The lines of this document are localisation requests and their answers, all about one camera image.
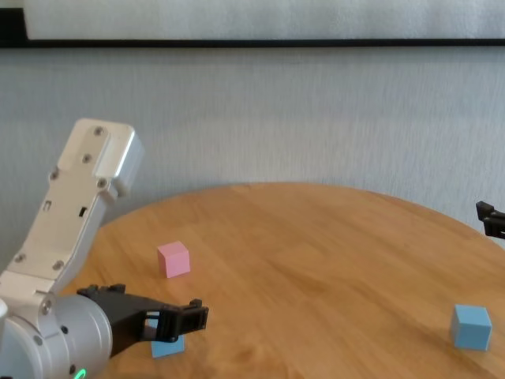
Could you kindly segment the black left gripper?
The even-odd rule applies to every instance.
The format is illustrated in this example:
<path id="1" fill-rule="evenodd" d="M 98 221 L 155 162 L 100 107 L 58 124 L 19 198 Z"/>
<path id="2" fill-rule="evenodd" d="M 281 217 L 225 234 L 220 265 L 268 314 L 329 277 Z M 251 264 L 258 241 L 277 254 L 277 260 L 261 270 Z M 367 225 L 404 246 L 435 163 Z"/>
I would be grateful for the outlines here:
<path id="1" fill-rule="evenodd" d="M 175 343 L 180 336 L 206 329 L 209 308 L 200 299 L 186 306 L 163 305 L 154 299 L 125 293 L 124 284 L 90 285 L 77 294 L 92 300 L 111 327 L 111 357 L 139 342 Z"/>

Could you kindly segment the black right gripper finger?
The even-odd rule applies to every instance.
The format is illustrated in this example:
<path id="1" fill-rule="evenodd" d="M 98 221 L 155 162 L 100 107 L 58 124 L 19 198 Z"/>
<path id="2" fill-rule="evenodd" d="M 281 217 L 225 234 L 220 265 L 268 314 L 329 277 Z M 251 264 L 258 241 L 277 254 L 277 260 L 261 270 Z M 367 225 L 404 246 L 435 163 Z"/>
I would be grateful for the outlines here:
<path id="1" fill-rule="evenodd" d="M 484 224 L 484 233 L 488 237 L 503 237 L 505 231 L 505 214 L 484 202 L 476 203 L 477 218 Z"/>

